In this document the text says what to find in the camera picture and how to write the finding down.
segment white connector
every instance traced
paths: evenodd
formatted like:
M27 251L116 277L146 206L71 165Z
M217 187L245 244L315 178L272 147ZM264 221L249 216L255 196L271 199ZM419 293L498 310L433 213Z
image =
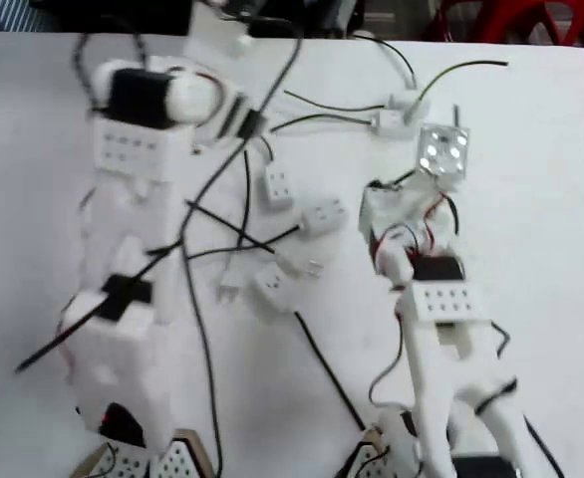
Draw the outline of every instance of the white connector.
M271 262L254 275L254 287L272 309L284 314L294 310L293 282L276 262Z
M288 209L294 203L292 188L285 167L280 161L270 162L265 166L263 175L265 197L274 210Z
M325 199L301 212L299 227L308 236L320 236L341 228L347 218L341 199Z
M487 320L476 285L465 281L412 281L397 310L419 322L457 323Z

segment black wire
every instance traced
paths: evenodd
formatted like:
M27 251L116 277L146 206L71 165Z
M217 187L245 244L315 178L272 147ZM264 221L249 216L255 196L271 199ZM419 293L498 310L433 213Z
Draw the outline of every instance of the black wire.
M289 90L283 90L283 93L289 95L290 97L296 98L297 100L301 100L309 105L312 105L317 108L322 108L324 110L332 110L333 112L345 112L345 113L361 113L361 112L370 112L372 110L381 110L385 107L385 105L372 105L370 107L362 107L362 108L339 108L339 107L330 107L329 105L323 105L320 103L313 102L301 95L297 95L296 93L290 92Z
M292 65L294 65L294 63L296 62L296 59L299 56L299 53L301 51L301 45L303 43L303 32L301 31L300 28L298 28L292 22L289 22L288 20L283 20L283 19L272 19L272 18L264 18L264 17L246 16L246 17L241 17L241 18L235 17L235 20L241 21L243 23L247 23L248 25L251 25L253 23L254 24L262 23L262 24L276 25L276 26L279 26L279 27L282 27L282 28L289 30L293 34L293 36L295 37L294 50L292 51L290 58L288 59L285 66L283 67L283 69L279 73L278 77L274 81L272 87L270 88L270 91L266 94L265 99L263 100L263 103L261 104L261 108L258 111L258 115L263 116L263 112L265 111L265 109L269 105L270 101L272 100L272 97L274 96L274 94L278 90L281 83L283 83L283 80L285 79L288 72L292 68ZM245 145L247 144L248 141L249 141L249 138L245 139L236 149L234 149L234 151L232 151L230 153L230 155L223 161L223 163L216 169L216 171L207 179L207 181L205 182L203 187L199 190L199 192L195 196L194 201L192 201L194 205L196 205L196 206L199 205L199 203L201 202L201 199L208 192L208 190L210 189L212 184L214 184L214 182L219 178L219 176L229 167L229 165L232 163L234 158L239 154L239 152L241 152L241 150L243 150L243 148L245 147ZM192 304L192 310L194 312L194 317L196 319L197 325L199 327L199 332L201 335L201 342L203 345L203 354L204 354L204 358L205 358L205 366L206 366L206 370L207 370L207 379L208 379L208 390L209 390L209 396L210 396L210 413L212 415L212 427L213 427L213 431L214 431L214 441L215 441L215 445L216 445L217 461L218 461L217 470L216 470L215 475L216 475L216 478L219 478L223 472L223 448L221 445L219 418L218 418L218 413L217 413L217 408L216 408L216 388L215 388L215 384L214 384L214 369L212 367L212 354L211 354L210 346L208 343L205 322L203 321L203 316L201 314L201 308L199 306L199 301L198 301L197 296L196 296L196 289L194 286L194 278L192 276L192 269L190 267L190 262L188 260L187 241L185 238L185 231L186 231L187 225L190 222L190 219L192 217L194 209L195 209L194 207L189 208L183 217L183 221L181 222L181 227L180 227L180 231L179 231L179 243L181 246L180 251L181 251L181 259L183 261L183 268L185 269L186 285L188 288L188 292L190 294L190 301Z
M379 40L378 38L373 38L373 37L364 37L362 35L352 35L354 38L358 38L360 40L369 40L370 42L374 42L374 43L378 43L379 45L383 45L385 47L388 47L390 50L392 50L394 53L396 53L399 57L401 57L403 59L403 62L405 62L405 65L408 67L408 70L410 70L410 73L412 74L412 85L414 85L414 88L417 87L417 83L416 83L416 73L414 72L414 68L412 68L412 64L410 63L410 61L407 59L407 57L405 55L403 55L401 53L401 51L390 45L388 42L384 42L383 40Z
M359 476L361 475L361 472L365 469L366 466L368 466L370 463L374 463L377 460L385 458L388 455L388 453L390 453L389 446L383 451L383 453L380 453L380 454L376 455L374 458L370 458L369 460L366 460L363 463L361 463L361 466L359 467L359 471L356 472L356 475L354 475L354 478L359 478Z
M502 355L502 353L504 352L504 350L506 349L506 347L509 345L509 342L511 342L511 335L509 334L508 331L506 331L505 329L503 329L501 326L499 326L494 321L491 321L491 326L494 329L496 329L499 334L502 335L502 342L500 343L500 345L498 346L498 350L496 351L498 357L500 358L500 356Z
M137 272L133 277L127 279L118 289L112 291L105 299L103 299L99 304L94 306L88 312L86 312L78 321L72 324L67 329L64 329L58 336L48 342L46 345L38 349L36 352L31 354L28 358L23 360L17 367L15 368L15 373L20 373L26 370L29 366L33 363L41 359L45 356L48 352L53 350L59 344L64 342L68 337L74 334L81 326L83 326L86 322L88 322L93 316L100 313L102 307L107 305L108 302L112 302L119 298L122 294L127 293L131 290L141 279L142 277L154 266L156 266L159 261L161 261L165 256L167 256L172 250L178 247L179 243L175 242L170 246L166 246L160 252L157 252L154 258L148 262L139 272Z
M110 443L107 443L106 446L108 446L109 451L113 455L113 460L112 460L113 462L111 463L111 467L108 470L103 471L101 473L97 473L95 475L84 475L82 478L102 478L103 476L110 475L111 472L115 469L116 464L117 464L117 451L115 451L115 448L113 448L113 445L111 445Z
M345 406L348 408L348 411L352 415L352 418L354 418L354 421L356 422L359 429L361 431L365 431L365 429L366 429L365 422L363 421L363 419L361 419L361 415L359 415L359 413L356 411L356 408L352 404L352 401L350 401L350 398L348 397L347 393L343 389L343 385L341 385L339 380L336 378L336 376L334 375L334 372L332 371L332 369L328 365L327 361L323 357L323 354L321 354L321 351L319 350L319 347L316 345L316 342L314 341L314 338L312 337L312 333L310 333L310 329L308 328L307 324L303 320L303 317L301 317L301 314L298 312L294 313L294 317L296 317L297 321L299 321L299 324L301 325L301 329L303 329L303 333L305 334L305 337L307 338L308 342L310 343L310 347L312 348L317 359L319 360L319 362L321 363L321 365L325 369L325 372L330 376L332 383L334 384L337 391L339 392L339 395L341 396L341 399L345 403Z
M288 127L288 126L291 126L292 124L296 124L297 122L302 122L302 121L307 121L307 120L316 120L318 118L324 118L327 120L339 120L339 121L345 121L345 122L354 122L356 124L372 124L372 122L368 119L358 119L358 118L343 117L341 115L332 115L330 113L320 113L320 114L316 114L316 115L307 115L305 117L292 119L292 120L286 121L282 124L278 124L274 128L270 129L270 132L275 133L276 131L283 129L284 127Z
M398 179L395 179L394 181L392 181L392 185L397 186L397 185L401 184L403 181L405 181L407 178L412 177L414 174L416 174L416 170L410 169L405 174L399 176Z
M243 243L243 236L248 227L248 220L250 218L250 198L252 197L252 177L250 175L250 159L248 158L247 149L243 150L243 166L245 167L245 204L243 206L243 220L241 221L241 230L236 239L237 249Z
M457 236L460 233L460 219L458 217L458 208L455 207L455 202L449 196L444 197L449 204L449 209L451 209L451 215L453 216L453 233Z
M555 457L553 456L553 453L551 453L551 450L549 450L549 447L542 440L542 438L540 437L540 435L538 434L538 432L536 431L536 429L533 427L533 425L531 424L531 422L529 421L529 419L526 416L524 417L524 422L527 425L527 430L529 430L529 434L537 443L538 448L540 448L540 451L542 451L542 453L546 457L547 461L551 465L551 468L553 468L553 471L555 472L555 474L558 476L558 478L564 478L564 473L562 471L562 468L560 468L560 465L558 464Z
M195 202L191 202L191 201L185 201L186 204L188 204L190 206L190 210L193 209L198 209L199 211L201 211L203 214L205 214L206 216L210 216L212 219L214 219L215 221L220 222L221 224L224 224L225 226L229 227L230 229L232 229L234 232L236 232L237 234L239 234L240 237L247 239L248 241L250 241L252 244L254 244L255 246L271 252L272 254L275 253L274 249L272 249L270 246L268 246L266 243L259 241L258 239L254 239L251 235L249 235L247 232L242 231L240 228L236 227L234 224L232 224L229 221L226 221L225 219L223 219L221 216L219 216L218 214L210 211L209 209L206 209L205 207L196 204Z
M263 244L272 244L274 242L280 241L281 239L286 238L287 236L300 231L301 227L300 226L294 226L290 229L288 229L285 232L282 232L281 234L278 234L276 236L274 236L271 239L268 239L267 241L263 241ZM254 249L260 249L260 246L255 246L254 244L251 246L241 246L241 247L220 247L217 249L208 249L206 251L201 251L201 252L197 252L195 254L192 254L190 256L188 256L188 260L192 260L192 259L197 259L199 257L204 257L204 256L208 256L210 254L218 254L221 252L241 252L241 251L253 251Z
M263 141L263 144L265 144L265 147L268 150L268 156L270 157L270 162L274 162L274 149L272 149L270 142L265 138L265 136L259 136L259 139L261 139Z
M114 15L102 15L103 19L111 20L113 23L121 26L124 30L128 31L132 36L135 42L138 58L140 63L147 70L147 63L148 63L148 53L147 53L147 46L146 42L144 41L144 37L140 32L138 32L133 26L125 21L122 18L115 17ZM82 89L86 93L86 96L89 99L89 103L91 104L91 111L98 112L100 110L100 104L97 100L95 92L93 91L93 86L91 85L91 79L89 78L88 73L86 72L86 68L84 67L84 50L86 45L89 43L91 36L93 33L84 32L80 33L79 40L75 45L75 49L73 50L73 56L71 65L75 70L78 80L80 81L80 85Z
M498 398L501 398L505 395L511 395L518 389L518 379L514 378L511 382L507 383L503 388L499 391L494 393L493 395L487 397L481 403L479 403L476 408L473 410L475 416L481 416L488 407L496 401Z

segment wire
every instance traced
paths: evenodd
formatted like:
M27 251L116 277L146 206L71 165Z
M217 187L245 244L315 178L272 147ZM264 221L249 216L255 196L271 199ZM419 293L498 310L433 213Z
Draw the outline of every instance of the wire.
M549 450L549 447L542 440L539 433L536 431L536 429L533 427L533 425L531 424L531 422L529 421L529 419L526 416L524 417L524 422L527 425L527 430L529 430L529 434L535 440L536 444L538 445L538 448L540 448L540 451L542 451L542 453L546 457L547 461L551 465L551 468L553 468L553 471L555 472L555 474L558 476L558 478L564 478L564 473L562 471L562 468L560 468L560 465L558 464L555 457L553 456L553 453L551 453L551 450Z
M221 224L224 224L225 226L229 227L230 229L232 229L234 232L238 233L240 235L240 237L247 239L248 241L250 241L252 244L254 244L255 246L271 252L272 254L275 253L274 249L272 249L270 246L268 246L266 243L259 241L258 239L254 239L251 235L249 235L247 232L241 231L240 228L236 227L234 224L232 224L231 222L226 221L225 219L223 219L221 216L219 216L218 214L210 211L209 209L206 209L205 207L196 204L194 202L191 201L185 201L190 207L190 210L193 209L198 209L199 211L201 211L203 214L205 214L206 216L210 216L212 219L214 219L215 221L220 222Z
M281 239L284 239L287 236L290 236L291 234L293 234L297 231L300 231L300 230L301 230L301 228L299 226L294 226L294 227L288 229L287 231L282 232L281 234L278 234L278 235L272 237L271 239L268 239L267 241L263 241L263 244L270 245L270 244L277 242L277 241L280 241ZM198 259L199 257L208 256L210 254L218 254L221 252L242 252L242 251L253 251L254 249L260 249L260 247L253 244L251 246L220 247L217 249L208 249L208 250L197 252L195 254L188 256L188 260L191 261L192 259Z
M274 19L274 18L265 18L265 17L256 17L256 16L242 16L242 17L232 17L232 20L240 21L246 23L248 25L251 24L270 24L276 25L282 28L289 30L293 36L295 37L295 44L292 54L290 58L285 63L284 67L282 68L281 72L275 79L274 83L270 87L269 92L266 94L265 99L263 100L261 107L258 111L258 115L262 116L265 109L270 104L272 97L278 90L281 83L287 76L288 72L296 62L299 53L301 51L301 45L303 43L303 32L300 28L298 28L295 24L288 20L283 19ZM198 206L201 202L201 199L205 194L208 192L212 184L216 182L216 180L223 174L223 172L230 166L234 158L243 150L249 138L246 138L241 144L234 149L230 155L221 163L221 165L214 171L214 173L207 179L203 187L199 190L193 202L194 205ZM180 251L181 251L181 259L183 261L183 268L185 270L185 279L186 279L186 286L188 289L188 293L190 294L190 302L192 306L192 311L194 312L194 317L196 319L197 326L199 328L199 333L201 335L201 342L203 346L203 354L205 358L205 367L207 370L207 381L208 381L208 392L210 398L210 414L212 415L212 427L214 431L214 441L216 445L216 453L217 453L217 470L215 473L216 478L219 478L223 473L223 447L221 444L221 434L219 429L219 417L217 413L216 407L216 388L214 383L214 369L212 366L212 354L210 351L210 346L208 343L207 338L207 331L205 327L205 322L203 321L203 316L201 314L201 307L199 305L199 301L196 296L196 288L194 286L194 278L192 276L192 269L190 267L190 262L188 260L188 248L187 248L187 241L185 237L186 228L191 220L192 214L194 212L194 207L189 208L181 222L181 227L179 231L179 244L180 244Z
M250 198L252 197L252 178L250 176L250 160L248 158L247 149L243 150L243 166L245 167L245 204L243 206L243 220L241 221L241 230L239 231L239 236L236 239L237 249L241 247L243 243L243 236L245 235L245 230L248 227L248 220L250 218Z
M442 77L444 77L446 74L451 73L454 70L457 70L458 68L464 68L464 67L472 67L474 65L494 65L496 67L508 67L509 66L509 62L499 62L499 61L494 61L494 60L475 60L473 62L463 62L463 63L458 63L457 65L453 65L449 68L445 68L444 70L442 70L440 73L438 73L433 80L431 80L428 85L425 87L425 89L421 92L421 94L419 95L419 97L417 98L417 100L414 102L414 105L417 105L418 103L421 102L421 100L425 97L425 95L428 93L428 91L438 82L438 80L440 80Z
M113 456L113 460L111 462L111 466L109 467L109 469L106 471L102 471L101 473L97 473L95 475L84 475L82 478L102 478L104 476L109 476L111 474L111 472L115 469L115 467L117 466L117 451L115 451L115 448L113 448L113 445L111 445L108 442L106 443L106 446L108 446L109 451L111 452L111 455Z
M363 35L352 35L352 36L354 38L358 38L359 40L369 40L370 42L378 43L379 45L383 45L383 46L389 48L390 50L392 50L394 53L396 53L399 57L401 57L401 59L403 60L405 65L408 67L408 70L410 70L410 74L412 74L412 85L414 85L415 89L418 87L418 85L416 83L416 73L414 73L414 68L412 68L412 64L407 59L407 57L401 53L401 51L398 48L390 45L388 42L384 42L383 40L379 40L378 38L364 37Z
M447 203L449 204L449 209L451 210L451 215L453 216L453 234L456 236L460 233L460 219L458 217L458 208L455 206L455 202L446 194L442 195Z
M296 98L297 100L301 100L309 105L312 105L317 108L322 108L324 110L332 110L333 112L345 112L345 113L361 113L361 112L370 112L372 110L381 110L385 107L385 105L372 105L370 107L361 107L361 108L340 108L340 107L331 107L329 105L323 105L320 103L313 102L307 98L302 97L301 95L297 95L296 93L290 92L289 90L283 90L283 93L289 95L290 97Z
M504 341L500 345L500 347L498 348L498 350L502 353L504 348L509 343L511 336L509 335L509 333L505 329L500 327L496 322L492 322L491 326L494 327L497 331L499 331L501 334L504 335ZM475 415L481 416L484 413L484 411L487 410L488 407L496 399L498 399L502 396L514 393L517 390L517 387L518 387L518 379L514 378L510 383L507 383L499 391L497 391L492 396L489 396L488 398L483 400L481 403L479 403L476 406L476 408L474 409ZM555 472L556 476L558 476L558 478L565 478L564 472L562 471L562 468L560 468L560 465L558 464L557 460L553 456L553 453L551 453L551 450L549 450L549 447L542 440L542 438L540 437L540 434L536 431L536 429L533 427L533 425L531 424L531 422L529 421L529 419L526 416L524 416L524 422L527 425L527 430L529 430L529 434L531 435L533 440L538 445L538 448L540 448L540 451L542 451L542 454L545 456L545 458L547 459L547 461L551 465L551 468L553 468L553 471Z
M301 314L299 312L295 312L294 317L296 317L297 321L299 321L301 329L303 329L303 333L305 334L305 337L307 338L308 342L310 343L310 347L312 348L312 351L314 351L314 355L317 357L317 359L319 360L319 362L323 366L323 369L325 370L325 372L330 376L332 383L336 387L336 390L339 392L339 395L341 396L341 399L345 403L345 406L348 408L348 411L352 415L352 418L356 422L359 429L361 431L365 431L365 429L366 429L365 422L361 418L361 415L359 415L358 411L356 411L356 408L352 404L352 401L350 401L350 398L348 397L347 393L343 389L343 385L341 385L339 380L334 375L334 372L332 371L332 369L328 365L327 361L323 357L323 354L321 354L319 347L316 345L316 342L314 341L314 338L312 337L312 333L310 332L308 325L305 323L305 321L303 320L303 317L301 317Z
M263 141L263 144L265 144L265 147L268 150L268 156L270 158L270 162L274 162L274 150L272 149L270 142L265 138L265 136L259 136L259 139L261 139Z
M366 466L368 466L370 463L374 463L375 461L385 458L388 455L388 453L390 453L389 446L383 451L383 453L376 455L374 458L370 458L369 460L364 461L359 467L359 471L357 471L356 475L354 475L354 478L359 478L361 472L365 469Z
M387 407L397 406L398 408L401 408L403 410L409 410L409 408L407 406L403 405L402 403L398 403L397 401L379 402L379 401L374 400L374 389L376 388L376 386L394 368L396 368L396 365L399 364L399 362L401 361L401 358L403 357L403 349L404 349L403 322L401 320L401 317L398 314L396 315L396 318L399 321L399 332L400 332L399 352L397 353L396 358L394 358L394 360L392 360L392 363L390 363L387 367L385 367L383 369L383 371L381 373L379 373L378 376L372 380L372 383L370 383L370 388L368 389L368 400L370 401L371 404L373 404L377 408L387 408Z
M509 334L508 331L503 329L494 321L491 321L491 326L502 335L502 342L500 343L500 345L498 346L498 350L496 351L498 358L500 358L506 347L509 345L509 342L511 342L511 335Z
M146 42L144 41L142 34L135 30L130 23L122 18L115 17L114 15L102 15L101 18L111 20L113 23L123 27L124 30L128 31L133 36L140 63L142 64L143 68L147 70L148 52ZM75 49L73 50L71 65L75 70L75 74L80 81L82 89L89 99L89 103L91 104L91 112L98 112L100 110L100 104L97 100L95 92L93 91L91 80L89 75L86 73L86 68L84 67L84 50L86 49L86 45L89 43L92 35L93 33L89 32L80 34L80 38L75 45Z
M284 122L282 124L275 126L272 129L270 129L270 132L275 133L275 132L283 129L284 127L288 127L288 126L291 126L292 124L296 124L297 122L302 122L302 121L307 121L307 120L316 120L318 118L324 118L327 120L339 120L339 121L345 121L345 122L354 122L356 124L372 124L372 122L369 119L358 119L358 118L343 117L341 115L332 115L329 113L320 113L320 114L316 114L316 115L307 115L305 117L300 117L300 118L296 118L296 119L292 119L290 121Z

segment table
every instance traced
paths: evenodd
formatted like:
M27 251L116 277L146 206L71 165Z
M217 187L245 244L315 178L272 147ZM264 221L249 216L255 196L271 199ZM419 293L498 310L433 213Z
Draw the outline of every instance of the table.
M76 286L80 254L77 203L91 185L86 100L69 68L75 37L0 34L0 477L68 476L99 438L83 428L50 355L20 376L13 367L48 340L56 312ZM178 55L182 40L151 37L150 48ZM449 122L459 104L471 128L467 182L457 195L465 263L487 294L492 318L512 334L506 355L519 397L567 476L584 477L584 50L553 47L397 43L422 82L459 61L498 59L507 70L457 71L433 90L432 120ZM291 44L260 40L233 75L257 99ZM129 39L104 36L90 65L130 57ZM316 101L358 106L383 101L404 81L397 64L371 42L308 41L285 86ZM312 112L282 96L273 114ZM364 419L376 411L367 387L394 356L398 328L388 283L375 277L356 227L362 187L411 167L415 143L379 139L356 124L307 123L273 143L288 164L301 202L339 194L351 220L337 236L284 246L323 260L322 279L304 284L300 307L324 355ZM252 154L253 170L263 160ZM218 164L192 160L193 194ZM239 222L240 161L205 204ZM280 232L292 215L254 207L257 237ZM192 250L233 244L233 234L193 221ZM242 259L246 273L261 255ZM195 267L214 352L225 476L332 476L359 438L293 318L266 323L250 301L214 300L224 261ZM184 304L187 390L182 421L198 430L214 461L199 335ZM413 399L402 363L379 399ZM552 476L547 468L546 476Z

